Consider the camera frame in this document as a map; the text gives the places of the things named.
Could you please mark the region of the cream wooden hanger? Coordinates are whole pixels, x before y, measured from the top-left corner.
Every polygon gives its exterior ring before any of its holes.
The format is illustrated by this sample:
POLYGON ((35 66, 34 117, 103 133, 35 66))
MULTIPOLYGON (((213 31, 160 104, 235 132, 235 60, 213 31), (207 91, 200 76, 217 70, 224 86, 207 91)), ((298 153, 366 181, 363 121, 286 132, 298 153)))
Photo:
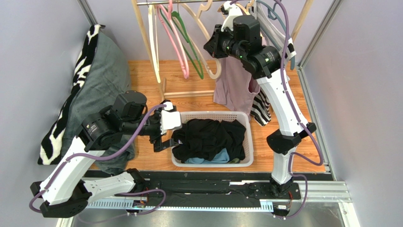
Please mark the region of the cream wooden hanger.
POLYGON ((149 23, 149 43, 151 49, 151 62, 157 79, 157 83, 161 83, 159 73, 159 55, 158 55, 158 34, 156 26, 156 10, 153 5, 148 6, 148 23, 149 23))

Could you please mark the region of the grey zebra cushion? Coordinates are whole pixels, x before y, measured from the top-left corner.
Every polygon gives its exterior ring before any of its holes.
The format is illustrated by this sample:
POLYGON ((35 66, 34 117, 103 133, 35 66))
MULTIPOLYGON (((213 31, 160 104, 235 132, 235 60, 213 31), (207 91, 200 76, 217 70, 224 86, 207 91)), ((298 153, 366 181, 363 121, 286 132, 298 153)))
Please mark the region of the grey zebra cushion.
POLYGON ((102 25, 96 24, 86 33, 70 95, 41 141, 38 165, 59 164, 84 119, 114 104, 118 95, 131 90, 126 57, 102 29, 102 25))

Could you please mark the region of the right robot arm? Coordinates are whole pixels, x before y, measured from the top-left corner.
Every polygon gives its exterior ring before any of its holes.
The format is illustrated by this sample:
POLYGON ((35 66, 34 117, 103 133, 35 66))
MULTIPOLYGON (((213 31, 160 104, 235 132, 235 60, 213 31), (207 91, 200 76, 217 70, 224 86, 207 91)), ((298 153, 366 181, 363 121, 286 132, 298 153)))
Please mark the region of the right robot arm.
POLYGON ((259 21, 244 14, 228 15, 223 24, 215 25, 203 48, 213 58, 239 59, 267 95, 279 123, 279 129, 266 138, 274 152, 268 191, 277 198, 287 195, 293 183, 290 155, 303 138, 316 131, 316 125, 306 120, 292 97, 285 79, 283 56, 275 47, 262 44, 259 21))

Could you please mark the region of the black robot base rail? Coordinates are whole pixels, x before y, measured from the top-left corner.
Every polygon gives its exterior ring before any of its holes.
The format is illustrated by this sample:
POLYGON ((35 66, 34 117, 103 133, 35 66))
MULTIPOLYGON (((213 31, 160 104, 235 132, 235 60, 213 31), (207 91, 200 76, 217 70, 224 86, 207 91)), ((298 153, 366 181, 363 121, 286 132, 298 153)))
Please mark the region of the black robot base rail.
POLYGON ((305 205, 308 181, 295 182, 292 177, 284 186, 270 173, 248 172, 167 172, 129 169, 142 192, 146 206, 180 209, 258 208, 262 200, 279 200, 285 209, 275 205, 276 216, 287 216, 295 201, 305 205))

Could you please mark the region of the cream plastic hanger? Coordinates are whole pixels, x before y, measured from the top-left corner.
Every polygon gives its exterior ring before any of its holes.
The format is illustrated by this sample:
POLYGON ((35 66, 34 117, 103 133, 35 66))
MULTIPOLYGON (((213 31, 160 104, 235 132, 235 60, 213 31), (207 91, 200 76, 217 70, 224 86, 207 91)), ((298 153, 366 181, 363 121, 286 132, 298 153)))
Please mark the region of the cream plastic hanger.
POLYGON ((190 15, 190 17, 194 20, 196 27, 200 30, 200 32, 201 32, 200 38, 196 38, 197 39, 197 42, 196 42, 197 50, 199 50, 199 53, 201 54, 201 60, 207 71, 208 76, 213 80, 218 79, 219 76, 221 75, 221 70, 222 70, 220 61, 213 60, 213 62, 215 63, 215 66, 216 66, 215 71, 213 71, 212 68, 207 63, 207 60, 206 60, 204 54, 202 53, 203 45, 211 38, 211 35, 209 34, 209 32, 206 29, 203 22, 201 21, 201 17, 202 17, 203 12, 207 12, 211 8, 213 1, 212 0, 174 0, 173 3, 178 3, 179 6, 182 7, 190 15), (191 7, 188 5, 188 3, 200 3, 200 5, 198 6, 197 10, 194 11, 193 9, 191 9, 191 7))

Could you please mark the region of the green plastic hanger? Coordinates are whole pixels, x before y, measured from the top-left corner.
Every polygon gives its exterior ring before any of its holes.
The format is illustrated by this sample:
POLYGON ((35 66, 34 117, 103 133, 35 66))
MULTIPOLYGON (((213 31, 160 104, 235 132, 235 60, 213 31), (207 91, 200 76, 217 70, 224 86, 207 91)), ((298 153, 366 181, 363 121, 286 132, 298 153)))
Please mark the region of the green plastic hanger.
POLYGON ((196 73, 199 76, 199 78, 204 79, 204 70, 202 69, 201 57, 199 54, 196 53, 195 46, 190 39, 190 35, 188 34, 184 21, 178 11, 172 12, 172 20, 181 39, 188 60, 188 65, 189 63, 191 63, 194 69, 196 70, 196 73))

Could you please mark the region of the light wooden hanger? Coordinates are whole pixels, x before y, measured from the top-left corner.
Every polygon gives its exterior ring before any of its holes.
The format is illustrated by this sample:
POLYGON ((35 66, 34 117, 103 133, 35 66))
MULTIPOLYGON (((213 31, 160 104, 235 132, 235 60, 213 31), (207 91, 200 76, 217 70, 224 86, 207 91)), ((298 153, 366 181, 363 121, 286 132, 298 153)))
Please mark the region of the light wooden hanger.
MULTIPOLYGON (((244 15, 251 15, 254 13, 254 6, 256 4, 255 0, 250 0, 245 6, 243 6, 241 3, 235 3, 243 12, 244 15)), ((224 6, 225 3, 221 4, 217 10, 218 13, 221 13, 223 16, 225 15, 224 11, 224 6)))

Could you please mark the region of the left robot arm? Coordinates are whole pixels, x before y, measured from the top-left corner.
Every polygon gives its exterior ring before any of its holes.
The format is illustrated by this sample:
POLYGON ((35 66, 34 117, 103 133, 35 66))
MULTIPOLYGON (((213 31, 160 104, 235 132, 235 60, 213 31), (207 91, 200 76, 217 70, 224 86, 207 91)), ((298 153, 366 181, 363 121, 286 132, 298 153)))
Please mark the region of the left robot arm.
POLYGON ((45 218, 70 218, 92 202, 110 196, 146 197, 145 180, 136 169, 100 180, 84 180, 95 161, 109 161, 121 155, 138 136, 148 136, 155 152, 174 147, 173 139, 162 137, 181 128, 181 114, 169 100, 147 107, 144 94, 129 90, 119 94, 113 105, 89 115, 79 126, 69 150, 56 169, 44 181, 32 183, 39 208, 30 209, 45 218))

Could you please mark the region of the aluminium frame post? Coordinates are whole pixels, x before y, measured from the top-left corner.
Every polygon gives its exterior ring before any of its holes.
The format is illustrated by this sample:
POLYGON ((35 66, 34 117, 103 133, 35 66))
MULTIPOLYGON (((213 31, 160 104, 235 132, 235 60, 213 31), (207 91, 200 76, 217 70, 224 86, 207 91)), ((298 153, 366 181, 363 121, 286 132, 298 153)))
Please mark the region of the aluminium frame post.
POLYGON ((98 23, 95 14, 93 13, 91 6, 87 0, 77 0, 79 6, 81 7, 85 17, 91 25, 96 25, 98 23))
POLYGON ((333 0, 332 1, 328 11, 326 12, 321 23, 319 24, 319 27, 316 30, 311 42, 309 43, 307 50, 304 52, 300 63, 298 64, 297 73, 298 73, 299 81, 302 86, 304 97, 306 99, 307 109, 308 109, 312 122, 315 122, 317 126, 319 126, 320 121, 318 119, 316 107, 315 107, 315 104, 314 104, 314 101, 313 101, 313 98, 312 98, 312 95, 310 92, 307 75, 305 73, 305 67, 306 67, 311 55, 313 54, 317 44, 319 43, 322 36, 326 32, 329 24, 333 20, 335 14, 337 13, 337 11, 342 3, 343 3, 343 0, 333 0))

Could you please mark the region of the black white striped tank top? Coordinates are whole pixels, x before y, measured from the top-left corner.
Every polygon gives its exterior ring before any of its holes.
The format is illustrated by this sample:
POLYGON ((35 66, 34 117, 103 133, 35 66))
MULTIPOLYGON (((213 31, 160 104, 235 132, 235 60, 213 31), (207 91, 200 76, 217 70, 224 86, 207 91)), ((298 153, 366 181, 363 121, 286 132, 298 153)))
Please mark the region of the black white striped tank top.
MULTIPOLYGON (((263 34, 263 44, 273 46, 273 44, 271 44, 270 40, 268 38, 264 37, 264 34, 263 34)), ((260 126, 263 127, 271 121, 270 108, 271 108, 270 101, 269 101, 267 95, 264 93, 263 89, 261 88, 259 93, 254 97, 250 115, 255 119, 255 121, 260 126)))

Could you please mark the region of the aluminium frame post right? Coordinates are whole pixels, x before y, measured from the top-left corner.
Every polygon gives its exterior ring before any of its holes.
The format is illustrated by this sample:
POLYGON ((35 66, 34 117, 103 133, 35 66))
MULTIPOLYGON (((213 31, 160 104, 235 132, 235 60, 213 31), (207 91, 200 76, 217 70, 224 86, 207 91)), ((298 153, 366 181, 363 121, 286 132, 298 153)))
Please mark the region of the aluminium frame post right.
POLYGON ((307 109, 308 109, 312 122, 315 122, 317 126, 319 126, 320 121, 318 119, 316 107, 315 107, 315 104, 314 104, 314 101, 313 101, 313 98, 312 98, 312 95, 310 92, 307 75, 305 73, 305 67, 306 67, 311 55, 313 54, 317 44, 319 43, 322 36, 326 32, 329 24, 333 20, 335 14, 337 13, 337 11, 342 3, 343 3, 343 0, 333 0, 332 1, 328 11, 326 12, 321 23, 319 24, 319 27, 316 30, 311 42, 309 43, 307 50, 304 52, 300 63, 298 64, 297 73, 298 73, 299 81, 302 86, 304 97, 306 99, 307 109))

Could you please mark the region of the teal plastic hanger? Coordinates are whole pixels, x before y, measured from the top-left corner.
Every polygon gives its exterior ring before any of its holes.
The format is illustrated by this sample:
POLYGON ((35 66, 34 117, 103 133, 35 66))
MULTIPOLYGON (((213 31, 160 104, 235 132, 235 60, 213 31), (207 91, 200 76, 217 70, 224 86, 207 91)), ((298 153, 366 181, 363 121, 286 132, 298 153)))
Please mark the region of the teal plastic hanger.
MULTIPOLYGON (((282 54, 286 36, 286 24, 282 21, 280 16, 275 12, 275 7, 277 3, 274 3, 273 6, 270 6, 268 3, 263 2, 262 0, 257 0, 257 20, 260 23, 261 31, 264 34, 265 38, 268 38, 273 44, 273 46, 282 54)), ((293 40, 291 37, 288 39, 288 46, 286 50, 286 59, 285 65, 290 62, 290 69, 294 70, 296 66, 296 51, 294 48, 293 40)))

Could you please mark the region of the aluminium frame post left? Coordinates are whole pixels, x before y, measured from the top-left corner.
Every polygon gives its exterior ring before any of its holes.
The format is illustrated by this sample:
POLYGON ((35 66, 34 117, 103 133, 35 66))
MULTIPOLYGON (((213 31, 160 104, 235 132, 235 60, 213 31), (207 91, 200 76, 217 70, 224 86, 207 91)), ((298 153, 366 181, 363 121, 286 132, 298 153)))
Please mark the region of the aluminium frame post left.
POLYGON ((93 13, 91 6, 87 0, 77 0, 79 6, 81 7, 85 17, 91 25, 96 25, 98 23, 95 14, 93 13))

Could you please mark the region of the green tank top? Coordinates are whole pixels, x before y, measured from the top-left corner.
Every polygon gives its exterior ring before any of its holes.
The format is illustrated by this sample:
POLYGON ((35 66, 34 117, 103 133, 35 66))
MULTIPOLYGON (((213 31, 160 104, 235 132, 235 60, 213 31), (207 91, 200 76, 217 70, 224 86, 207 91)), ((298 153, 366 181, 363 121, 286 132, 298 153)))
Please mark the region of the green tank top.
POLYGON ((241 159, 239 159, 239 158, 234 158, 234 159, 228 161, 227 164, 239 164, 240 161, 241 161, 241 159))

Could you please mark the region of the pink plastic hanger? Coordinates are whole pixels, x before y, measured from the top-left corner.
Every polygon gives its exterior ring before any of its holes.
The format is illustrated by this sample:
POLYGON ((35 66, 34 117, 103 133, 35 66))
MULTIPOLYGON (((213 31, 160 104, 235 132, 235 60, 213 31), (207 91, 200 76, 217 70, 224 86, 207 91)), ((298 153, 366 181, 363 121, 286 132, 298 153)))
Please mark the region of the pink plastic hanger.
POLYGON ((175 28, 175 25, 173 23, 172 12, 173 12, 173 1, 172 0, 168 1, 167 9, 165 9, 165 7, 162 4, 157 5, 157 16, 158 16, 161 24, 163 25, 163 27, 168 35, 168 38, 177 54, 179 63, 181 65, 183 77, 185 79, 188 79, 189 78, 188 60, 187 60, 181 39, 177 32, 177 29, 175 28))

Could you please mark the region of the white plastic basket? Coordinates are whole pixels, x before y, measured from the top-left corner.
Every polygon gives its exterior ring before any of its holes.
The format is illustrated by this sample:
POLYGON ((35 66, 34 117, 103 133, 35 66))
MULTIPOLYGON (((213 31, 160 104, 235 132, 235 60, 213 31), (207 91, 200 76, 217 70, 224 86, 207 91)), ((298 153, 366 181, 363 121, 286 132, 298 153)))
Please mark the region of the white plastic basket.
POLYGON ((212 119, 218 121, 234 121, 237 120, 241 125, 245 127, 244 139, 242 140, 242 146, 245 151, 245 158, 240 160, 236 164, 186 164, 182 163, 179 159, 172 155, 172 162, 178 167, 191 167, 191 168, 230 168, 230 167, 247 167, 253 163, 254 160, 254 148, 252 142, 252 133, 248 116, 243 112, 234 111, 191 111, 182 112, 181 118, 183 123, 187 123, 192 119, 212 119))

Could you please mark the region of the wooden clothes rack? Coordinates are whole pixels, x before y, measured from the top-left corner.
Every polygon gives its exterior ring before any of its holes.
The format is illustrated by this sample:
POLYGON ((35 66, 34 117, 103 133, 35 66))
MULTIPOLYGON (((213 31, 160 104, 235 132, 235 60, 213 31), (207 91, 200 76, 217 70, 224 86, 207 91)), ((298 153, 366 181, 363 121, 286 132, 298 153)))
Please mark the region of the wooden clothes rack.
MULTIPOLYGON (((225 2, 225 1, 226 0, 213 0, 213 2, 225 2)), ((291 38, 293 39, 293 41, 295 41, 313 2, 314 2, 313 0, 305 1, 305 4, 300 12, 300 15, 294 25, 294 29, 293 29, 292 33, 291 33, 291 38)), ((133 6, 133 9, 134 9, 134 12, 136 14, 136 19, 138 21, 138 25, 139 25, 140 32, 141 32, 141 35, 142 35, 142 38, 144 41, 144 45, 146 47, 146 51, 149 56, 149 61, 151 63, 151 66, 153 67, 152 62, 151 62, 151 49, 150 49, 150 43, 149 43, 149 33, 148 33, 148 35, 146 34, 146 28, 144 26, 144 22, 143 22, 141 13, 140 13, 139 6, 149 6, 149 5, 154 6, 154 5, 158 5, 158 4, 162 4, 162 5, 168 4, 168 0, 167 1, 154 1, 154 2, 140 2, 140 3, 138 3, 137 0, 132 0, 131 3, 133 6)), ((213 90, 166 92, 166 78, 163 78, 162 82, 157 83, 157 85, 158 85, 159 94, 161 96, 161 100, 164 100, 166 98, 168 99, 168 98, 190 98, 190 97, 213 96, 213 93, 214 93, 213 90)))

